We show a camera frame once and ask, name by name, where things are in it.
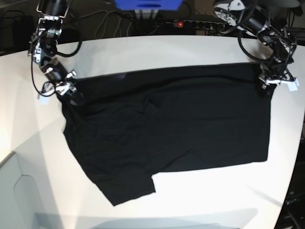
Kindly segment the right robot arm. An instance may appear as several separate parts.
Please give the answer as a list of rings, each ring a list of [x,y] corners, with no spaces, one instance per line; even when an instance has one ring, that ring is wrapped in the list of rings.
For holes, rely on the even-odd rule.
[[[41,14],[37,28],[30,40],[28,56],[31,59],[30,71],[34,89],[38,97],[50,97],[54,94],[68,97],[70,104],[79,106],[84,103],[84,97],[76,88],[77,80],[74,70],[67,71],[56,56],[70,58],[75,56],[82,45],[81,22],[77,13],[71,9],[71,2],[66,0],[40,0],[36,11]],[[78,45],[72,53],[61,53],[57,50],[58,39],[62,33],[63,20],[72,16],[77,21],[79,34]],[[37,64],[40,71],[48,79],[41,90],[34,82],[33,65]]]

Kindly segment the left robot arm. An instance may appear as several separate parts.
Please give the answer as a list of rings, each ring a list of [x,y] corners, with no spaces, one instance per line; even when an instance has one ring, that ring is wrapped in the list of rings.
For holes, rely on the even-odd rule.
[[[277,85],[286,84],[289,91],[297,91],[299,81],[288,70],[293,63],[293,54],[297,48],[294,35],[285,27],[275,24],[266,9],[259,6],[257,0],[216,0],[213,4],[215,15],[225,24],[219,29],[222,34],[238,30],[239,47],[250,59],[260,64],[260,90],[270,94]],[[273,52],[267,59],[250,54],[242,45],[241,36],[246,33],[255,37],[262,45]]]

